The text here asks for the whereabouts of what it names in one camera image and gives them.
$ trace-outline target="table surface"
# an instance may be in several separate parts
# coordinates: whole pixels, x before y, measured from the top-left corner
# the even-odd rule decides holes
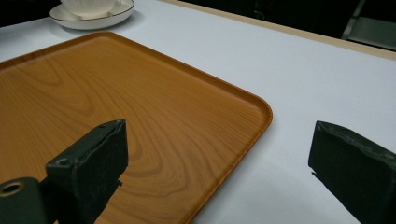
[[[359,223],[311,174],[309,149],[316,121],[324,120],[396,152],[395,54],[196,9],[135,0],[132,16],[107,29],[273,109],[269,129],[193,222]],[[91,32],[50,18],[3,27],[0,62]]]

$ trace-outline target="wooden tray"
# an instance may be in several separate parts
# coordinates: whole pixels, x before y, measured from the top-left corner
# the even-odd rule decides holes
[[[0,63],[0,182],[96,125],[127,121],[130,165],[97,223],[190,222],[272,120],[264,100],[112,33]]]

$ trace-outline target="white cup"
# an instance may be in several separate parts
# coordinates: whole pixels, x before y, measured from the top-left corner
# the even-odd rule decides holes
[[[116,0],[61,0],[64,7],[82,19],[96,19],[107,16]]]

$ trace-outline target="white saucer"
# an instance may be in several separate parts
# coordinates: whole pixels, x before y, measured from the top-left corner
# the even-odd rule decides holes
[[[131,16],[134,7],[133,0],[117,0],[106,17],[84,20],[64,8],[62,4],[53,8],[49,15],[58,24],[76,30],[95,30],[115,25]]]

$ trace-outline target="saucer rim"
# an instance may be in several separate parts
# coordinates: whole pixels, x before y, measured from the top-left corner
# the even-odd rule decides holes
[[[50,14],[51,11],[54,10],[55,8],[57,8],[57,7],[61,7],[63,4],[60,4],[60,5],[56,6],[56,7],[54,7],[54,8],[49,12],[49,16],[50,16],[51,18],[53,18],[54,20],[56,20],[56,21],[97,21],[97,20],[102,20],[102,19],[107,19],[107,18],[115,17],[115,16],[118,16],[118,15],[120,15],[120,14],[123,14],[123,13],[125,13],[125,12],[127,12],[127,11],[133,9],[133,8],[134,8],[134,0],[126,0],[126,1],[131,1],[131,2],[132,2],[131,7],[128,7],[127,9],[123,10],[123,11],[120,12],[120,13],[113,14],[113,15],[109,15],[109,16],[105,16],[105,17],[98,17],[98,18],[92,18],[92,19],[82,19],[82,18],[81,18],[80,20],[62,20],[62,19],[57,19],[57,18],[52,17],[51,14]]]

